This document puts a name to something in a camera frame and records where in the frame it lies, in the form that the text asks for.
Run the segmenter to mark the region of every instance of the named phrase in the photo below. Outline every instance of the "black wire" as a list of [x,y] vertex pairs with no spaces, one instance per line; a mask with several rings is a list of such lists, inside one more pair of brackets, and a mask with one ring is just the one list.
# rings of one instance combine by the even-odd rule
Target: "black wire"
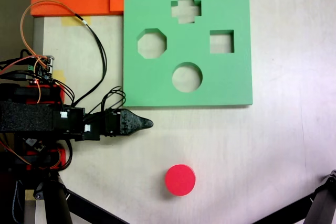
[[74,101],[75,101],[75,93],[73,92],[73,90],[71,88],[69,88],[67,85],[65,85],[63,82],[59,81],[59,80],[54,79],[54,82],[60,84],[61,86],[63,86],[63,88],[65,88],[70,93],[69,94],[68,92],[65,92],[64,89],[62,89],[65,92],[65,94],[67,94],[67,96],[70,97],[70,99],[71,99],[71,105],[72,105],[74,103]]
[[5,139],[5,142],[6,142],[6,144],[9,146],[9,143],[8,143],[8,138],[7,138],[7,135],[6,135],[6,133],[2,133],[3,134],[3,136],[4,136],[4,139]]
[[64,164],[64,166],[56,169],[58,171],[65,170],[66,168],[69,167],[69,165],[72,162],[72,146],[71,146],[71,142],[70,142],[70,140],[65,140],[65,142],[66,142],[66,144],[68,145],[68,148],[69,148],[69,158],[68,158],[67,162]]
[[[116,107],[115,109],[111,109],[113,106],[117,105],[118,103],[120,103],[122,101],[122,103]],[[121,100],[119,100],[118,102],[116,102],[114,105],[110,106],[108,109],[106,109],[105,111],[103,112],[100,112],[99,114],[97,114],[96,116],[88,119],[87,121],[84,120],[84,123],[85,124],[89,124],[95,120],[99,120],[99,119],[102,119],[104,118],[107,114],[110,114],[110,113],[113,113],[114,111],[116,111],[117,109],[119,109],[120,107],[122,107],[126,102],[126,97],[123,97]]]
[[114,95],[114,94],[118,94],[118,95],[120,95],[120,96],[122,96],[123,98],[126,98],[126,94],[125,94],[125,92],[123,92],[122,90],[121,90],[121,86],[116,86],[116,87],[114,87],[113,89],[111,89],[104,97],[103,97],[103,99],[102,99],[102,101],[100,102],[100,103],[98,103],[92,110],[90,110],[90,112],[89,113],[87,113],[85,116],[84,116],[84,119],[85,119],[85,117],[87,117],[89,114],[91,114],[91,112],[93,111],[93,110],[95,110],[99,105],[101,105],[101,111],[104,111],[104,106],[105,106],[105,102],[106,102],[106,100],[109,98],[109,97],[111,97],[112,95]]
[[90,30],[90,32],[92,33],[94,39],[96,40],[96,43],[98,45],[99,51],[100,51],[100,56],[101,56],[101,60],[102,60],[102,77],[100,79],[100,81],[92,88],[90,89],[86,94],[84,94],[82,97],[80,97],[76,102],[74,102],[72,104],[72,106],[76,106],[81,100],[83,100],[85,97],[87,97],[89,94],[91,94],[92,92],[94,92],[94,90],[96,90],[96,88],[103,82],[105,76],[106,76],[106,72],[107,72],[107,57],[106,57],[106,52],[105,49],[102,45],[102,43],[100,42],[99,38],[97,37],[97,35],[95,34],[95,32],[91,29],[91,27],[89,25],[86,24],[86,26],[88,27],[88,29]]

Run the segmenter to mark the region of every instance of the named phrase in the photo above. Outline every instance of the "black tripod leg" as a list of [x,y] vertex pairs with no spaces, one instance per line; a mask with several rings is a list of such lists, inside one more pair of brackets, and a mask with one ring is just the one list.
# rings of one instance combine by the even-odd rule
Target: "black tripod leg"
[[254,224],[294,224],[307,216],[313,198],[314,194],[305,196],[305,198],[295,201]]
[[48,224],[72,224],[70,211],[60,183],[47,181],[43,187]]
[[336,209],[336,198],[325,188],[319,191],[307,214],[304,224],[331,224]]

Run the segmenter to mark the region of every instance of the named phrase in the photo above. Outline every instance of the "shape sorter board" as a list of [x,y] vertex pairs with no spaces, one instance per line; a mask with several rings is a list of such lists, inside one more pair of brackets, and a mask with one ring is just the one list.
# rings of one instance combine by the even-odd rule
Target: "shape sorter board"
[[[125,106],[253,103],[249,0],[192,1],[200,7],[199,15],[180,24],[172,16],[178,0],[124,0]],[[166,43],[158,58],[138,52],[138,41],[147,33],[158,33]],[[229,35],[232,50],[213,52],[211,35]],[[173,72],[183,65],[201,73],[201,85],[192,92],[173,84]]]

